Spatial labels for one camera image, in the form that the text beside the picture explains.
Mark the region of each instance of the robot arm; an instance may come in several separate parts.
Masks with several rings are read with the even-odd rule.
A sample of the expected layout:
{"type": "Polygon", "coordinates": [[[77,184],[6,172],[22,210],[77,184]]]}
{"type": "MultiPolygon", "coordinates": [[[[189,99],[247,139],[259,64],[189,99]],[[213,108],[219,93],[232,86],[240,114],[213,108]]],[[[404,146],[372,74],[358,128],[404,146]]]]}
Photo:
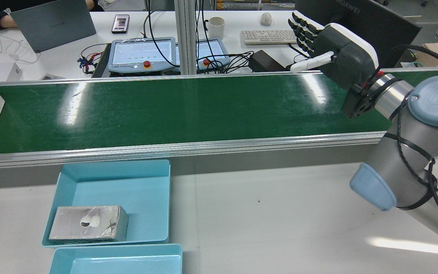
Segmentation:
{"type": "Polygon", "coordinates": [[[390,74],[375,74],[373,47],[343,26],[321,26],[297,11],[289,24],[311,56],[292,72],[318,67],[348,90],[342,111],[349,118],[375,108],[392,122],[351,179],[351,189],[382,211],[406,210],[438,234],[438,181],[432,165],[425,170],[438,155],[438,76],[414,88],[390,74]]]}

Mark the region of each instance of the smartphone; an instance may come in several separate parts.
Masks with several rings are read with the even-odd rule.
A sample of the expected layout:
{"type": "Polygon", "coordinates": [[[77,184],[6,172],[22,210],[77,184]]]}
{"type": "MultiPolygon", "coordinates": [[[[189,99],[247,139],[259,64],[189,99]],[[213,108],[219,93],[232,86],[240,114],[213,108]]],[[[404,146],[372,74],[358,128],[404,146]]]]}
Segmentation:
{"type": "Polygon", "coordinates": [[[111,33],[127,33],[128,26],[129,26],[129,15],[116,14],[111,33]]]}

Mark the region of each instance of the white mug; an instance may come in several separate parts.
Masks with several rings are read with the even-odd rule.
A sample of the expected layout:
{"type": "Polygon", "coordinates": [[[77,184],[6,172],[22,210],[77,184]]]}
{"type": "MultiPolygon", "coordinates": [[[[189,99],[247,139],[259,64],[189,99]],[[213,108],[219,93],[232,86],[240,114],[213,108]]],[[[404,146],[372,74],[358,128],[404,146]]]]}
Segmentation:
{"type": "Polygon", "coordinates": [[[204,28],[207,30],[207,38],[224,38],[224,19],[221,17],[211,17],[204,21],[204,28]]]}

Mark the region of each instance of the white table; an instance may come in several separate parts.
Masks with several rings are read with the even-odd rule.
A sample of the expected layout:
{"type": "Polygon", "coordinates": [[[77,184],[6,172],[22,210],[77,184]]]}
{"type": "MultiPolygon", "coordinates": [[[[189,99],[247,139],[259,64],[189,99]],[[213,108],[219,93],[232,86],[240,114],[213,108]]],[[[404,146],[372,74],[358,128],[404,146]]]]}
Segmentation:
{"type": "MultiPolygon", "coordinates": [[[[184,248],[183,273],[438,273],[436,234],[349,189],[358,163],[346,161],[356,153],[359,146],[172,159],[170,241],[184,248]],[[333,158],[340,162],[322,164],[333,158]]],[[[45,176],[55,182],[58,171],[45,176]]],[[[10,185],[17,174],[8,175],[10,185]]],[[[54,190],[0,189],[0,273],[48,272],[53,250],[40,242],[54,190]]]]}
{"type": "MultiPolygon", "coordinates": [[[[268,45],[268,46],[246,46],[240,39],[241,30],[257,30],[257,29],[289,29],[287,19],[290,17],[290,11],[269,11],[273,17],[271,26],[261,26],[259,21],[261,11],[207,11],[205,19],[212,16],[220,16],[225,20],[225,36],[223,43],[226,46],[228,53],[242,53],[247,51],[258,51],[263,49],[270,54],[283,66],[293,63],[297,52],[290,49],[287,45],[268,45]]],[[[110,43],[113,40],[125,38],[141,38],[143,31],[143,21],[148,15],[147,12],[92,12],[92,20],[97,30],[97,34],[82,38],[80,40],[61,45],[59,47],[44,51],[40,59],[35,64],[28,64],[23,61],[16,61],[17,65],[22,69],[23,75],[21,80],[40,80],[45,74],[61,76],[67,79],[90,78],[90,75],[82,73],[77,60],[80,58],[80,52],[90,46],[99,43],[110,43]],[[111,26],[113,24],[115,14],[129,14],[130,25],[126,34],[112,34],[111,26]]],[[[175,23],[174,12],[154,12],[152,14],[153,34],[155,37],[175,37],[177,38],[177,29],[175,23]]],[[[3,53],[0,53],[0,62],[14,62],[9,54],[17,52],[20,59],[25,61],[35,61],[37,55],[31,50],[26,43],[23,35],[18,29],[0,30],[2,36],[12,38],[14,40],[23,40],[23,43],[18,48],[18,43],[2,38],[3,53]]],[[[203,26],[199,23],[199,36],[205,38],[203,26]]],[[[86,50],[84,53],[99,52],[104,49],[103,46],[97,46],[86,50]]]]}

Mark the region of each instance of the monitor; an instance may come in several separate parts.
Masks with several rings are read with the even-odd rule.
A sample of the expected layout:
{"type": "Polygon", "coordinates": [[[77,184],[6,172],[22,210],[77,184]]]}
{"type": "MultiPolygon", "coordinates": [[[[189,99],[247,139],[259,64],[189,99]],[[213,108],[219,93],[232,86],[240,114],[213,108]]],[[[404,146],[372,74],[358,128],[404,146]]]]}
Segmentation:
{"type": "MultiPolygon", "coordinates": [[[[227,64],[229,64],[230,59],[227,55],[226,48],[224,47],[224,44],[222,43],[222,40],[219,38],[211,38],[209,39],[209,45],[207,43],[206,39],[197,41],[197,47],[196,52],[198,52],[198,68],[197,70],[212,70],[216,67],[222,67],[227,64]],[[214,55],[214,58],[216,62],[214,64],[205,65],[204,60],[207,58],[211,61],[214,60],[214,58],[211,57],[211,55],[214,55]]],[[[179,57],[179,46],[175,46],[176,51],[176,64],[180,64],[180,57],[179,57]]],[[[180,68],[175,68],[174,71],[180,71],[180,68]]]]}
{"type": "Polygon", "coordinates": [[[175,61],[175,38],[163,37],[115,40],[111,43],[108,71],[115,73],[148,73],[166,71],[175,61]]]}
{"type": "Polygon", "coordinates": [[[395,67],[403,55],[390,49],[410,44],[421,29],[372,0],[297,0],[295,9],[322,25],[345,26],[373,46],[384,68],[395,67]]]}

